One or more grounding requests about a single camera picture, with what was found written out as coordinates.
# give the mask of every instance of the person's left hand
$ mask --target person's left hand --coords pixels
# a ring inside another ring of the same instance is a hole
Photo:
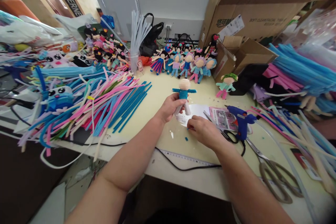
[[[167,123],[173,118],[176,108],[186,102],[186,99],[179,99],[179,93],[173,93],[165,99],[161,108],[157,111],[154,117],[162,120],[164,123]]]

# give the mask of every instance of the person's right hand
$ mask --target person's right hand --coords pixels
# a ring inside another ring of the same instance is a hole
[[[213,151],[230,144],[216,128],[216,125],[203,117],[193,115],[188,121],[187,128],[191,135]]]

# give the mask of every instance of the hand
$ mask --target hand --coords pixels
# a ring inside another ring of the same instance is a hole
[[[186,102],[186,99],[179,99],[179,93],[174,93],[165,99],[161,108],[157,111],[154,117],[162,120],[164,123],[167,123],[173,118],[173,113],[176,108]]]
[[[209,120],[193,115],[187,123],[189,133],[206,147],[217,151],[223,148],[223,145],[231,145]]]

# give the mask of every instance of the white table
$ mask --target white table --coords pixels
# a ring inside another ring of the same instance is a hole
[[[149,67],[145,67],[144,75],[140,73],[140,83],[142,81],[151,81],[153,87],[148,92],[147,97],[144,99],[142,104],[139,106],[138,110],[134,113],[131,120],[128,122],[126,127],[120,134],[112,134],[112,130],[107,131],[107,135],[110,137],[105,137],[103,143],[106,144],[118,144],[121,142],[129,141],[134,135],[136,135],[139,130],[147,123],[147,121],[155,114],[158,108],[163,103],[164,99],[172,93],[172,88],[178,88],[179,80],[175,77],[170,77],[166,73],[162,73],[156,76],[155,73],[149,71]],[[226,105],[233,105],[240,107],[241,109],[248,110],[254,105],[251,97],[249,95],[244,96],[227,96],[226,100],[217,99],[215,97],[218,88],[215,85],[214,79],[212,77],[204,77],[201,84],[195,84],[191,82],[191,89],[196,89],[196,94],[190,94],[189,104],[201,104],[214,107],[224,107]],[[262,124],[273,133],[273,135],[280,141],[286,141],[285,138],[280,135],[277,131],[271,128],[268,123],[262,121]],[[270,159],[280,163],[286,169],[291,171],[288,162],[281,153],[280,149],[276,143],[268,136],[268,134],[259,126],[252,125],[253,134],[248,135],[249,139]],[[70,142],[58,141],[59,146],[82,152],[87,148],[87,146],[79,146]],[[237,150],[241,153],[242,147],[239,144],[235,145]],[[287,151],[288,156],[294,163],[308,193],[310,199],[312,200],[315,212],[318,216],[324,216],[326,213],[332,212],[335,208],[335,204],[332,197],[324,191],[322,185],[318,181],[310,179],[308,174],[302,169],[294,155],[291,153],[290,149],[292,146],[283,145]],[[167,150],[170,152],[175,152],[183,154],[185,156],[190,156],[193,158],[198,158],[200,160],[208,161],[210,163],[219,163],[218,159],[214,155],[213,151],[203,146],[201,143],[193,139],[187,132],[186,128],[180,125],[175,118],[171,122],[167,123],[160,140],[157,145],[158,148]],[[121,147],[107,147],[100,146],[100,151],[98,158],[109,161],[114,154]],[[96,146],[89,148],[87,155],[94,156]],[[169,156],[169,158],[180,168],[189,168],[198,166],[195,162],[188,161],[182,158],[177,158]],[[259,162],[252,151],[252,149],[247,145],[246,154],[244,159],[247,161],[249,166],[253,171],[260,177],[259,173]],[[157,150],[154,151],[153,157],[147,167],[145,172],[147,175],[178,184],[180,186],[196,190],[207,195],[228,201],[228,197],[225,193],[224,188],[224,176],[221,169],[201,169],[193,171],[179,171],[175,169]],[[297,198],[292,195],[293,203],[282,204],[286,212],[291,216],[295,223],[311,223],[311,218],[303,198]]]

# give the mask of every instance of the blue glue gun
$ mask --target blue glue gun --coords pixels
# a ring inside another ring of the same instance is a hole
[[[238,124],[238,133],[236,138],[240,141],[246,140],[247,137],[247,124],[253,124],[257,118],[252,114],[247,114],[246,111],[234,107],[234,106],[226,106],[231,114],[234,114],[236,117],[235,123]]]

